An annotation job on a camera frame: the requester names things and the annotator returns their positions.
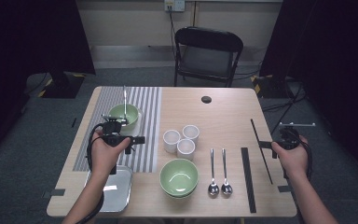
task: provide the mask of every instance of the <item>wooden table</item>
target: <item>wooden table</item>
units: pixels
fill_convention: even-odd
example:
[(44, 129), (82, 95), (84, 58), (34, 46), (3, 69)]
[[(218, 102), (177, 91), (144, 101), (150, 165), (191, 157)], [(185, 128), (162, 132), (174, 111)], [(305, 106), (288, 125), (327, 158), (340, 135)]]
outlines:
[[(84, 187), (88, 172), (74, 172), (76, 157), (85, 136), (94, 107), (102, 87), (92, 94), (76, 138), (62, 168), (56, 189), (65, 189), (63, 196), (52, 196), (48, 214), (64, 217)], [(257, 145), (251, 119), (260, 140), (271, 137), (255, 91), (234, 88), (170, 88), (163, 87), (160, 97), (160, 120), (158, 130), (158, 160), (155, 173), (134, 173), (131, 198), (127, 208), (120, 214), (100, 213), (100, 216), (120, 217), (293, 217), (296, 206), (290, 192), (280, 192), (286, 186), (279, 160), (272, 159), (271, 150), (263, 149), (273, 184)], [(212, 102), (205, 104), (202, 96), (210, 96)], [(197, 125), (200, 138), (193, 162), (200, 180), (194, 193), (182, 200), (166, 195), (159, 185), (162, 166), (175, 159), (163, 148), (162, 135), (169, 129), (179, 133), (187, 124)], [(251, 213), (244, 177), (241, 147), (249, 148), (252, 179), (255, 191), (256, 213)], [(223, 161), (221, 149), (227, 151), (227, 180), (234, 193), (226, 198), (220, 193), (216, 198), (207, 194), (211, 183), (210, 149), (214, 148), (215, 180), (223, 184)]]

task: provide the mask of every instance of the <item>striped placemat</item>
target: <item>striped placemat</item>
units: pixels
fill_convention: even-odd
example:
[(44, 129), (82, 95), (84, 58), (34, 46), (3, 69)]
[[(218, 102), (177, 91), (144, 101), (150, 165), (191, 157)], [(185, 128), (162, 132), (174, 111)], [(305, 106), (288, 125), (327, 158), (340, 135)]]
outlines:
[[(130, 155), (121, 153), (117, 165), (128, 166), (135, 173), (154, 173), (157, 170), (161, 87), (127, 87), (126, 90), (128, 104), (137, 106), (143, 112), (141, 120), (143, 128), (139, 135), (145, 136), (145, 144), (133, 146), (135, 150)], [(77, 154), (74, 171), (89, 170), (86, 159), (89, 134), (95, 125), (104, 122), (101, 114), (109, 114), (113, 106), (120, 104), (123, 104), (123, 87), (101, 88), (89, 127)]]

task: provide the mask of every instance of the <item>hand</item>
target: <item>hand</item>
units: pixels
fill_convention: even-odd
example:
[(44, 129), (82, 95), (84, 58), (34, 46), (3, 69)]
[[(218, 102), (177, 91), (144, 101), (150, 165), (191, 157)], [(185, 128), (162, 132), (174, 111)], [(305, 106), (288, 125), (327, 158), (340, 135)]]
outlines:
[[(97, 130), (92, 140), (102, 135), (101, 130)], [(94, 174), (109, 175), (116, 165), (120, 153), (130, 144), (130, 138), (125, 138), (116, 147), (107, 145), (102, 138), (98, 138), (92, 145), (92, 172)]]
[[(305, 137), (301, 135), (299, 137), (301, 141), (308, 143)], [(286, 150), (279, 146), (278, 143), (272, 142), (272, 150), (278, 154), (281, 164), (290, 179), (295, 176), (307, 176), (308, 155), (301, 144), (296, 148)]]

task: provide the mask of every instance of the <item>black chopstick rest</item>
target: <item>black chopstick rest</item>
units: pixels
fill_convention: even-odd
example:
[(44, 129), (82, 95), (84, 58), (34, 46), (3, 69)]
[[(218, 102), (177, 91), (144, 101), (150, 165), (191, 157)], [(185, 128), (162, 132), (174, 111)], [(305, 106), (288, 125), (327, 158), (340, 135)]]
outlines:
[(251, 164), (249, 161), (249, 152), (247, 147), (241, 148), (242, 154), (242, 164), (243, 164), (243, 172), (245, 174), (246, 180), (246, 189), (248, 191), (248, 201), (249, 201), (249, 208), (251, 213), (255, 213), (255, 193), (253, 188), (253, 181), (252, 181), (252, 172), (251, 172)]

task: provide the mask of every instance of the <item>person's left hand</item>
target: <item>person's left hand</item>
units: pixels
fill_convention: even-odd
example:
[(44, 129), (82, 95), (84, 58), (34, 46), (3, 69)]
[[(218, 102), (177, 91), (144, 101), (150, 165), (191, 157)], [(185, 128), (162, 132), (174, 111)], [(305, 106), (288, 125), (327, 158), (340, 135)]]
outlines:
[[(102, 135), (101, 130), (97, 130), (92, 140)], [(130, 144), (130, 138), (125, 138), (116, 147), (107, 145), (103, 139), (99, 138), (92, 145), (92, 172), (94, 174), (109, 175), (116, 165), (120, 153)]]

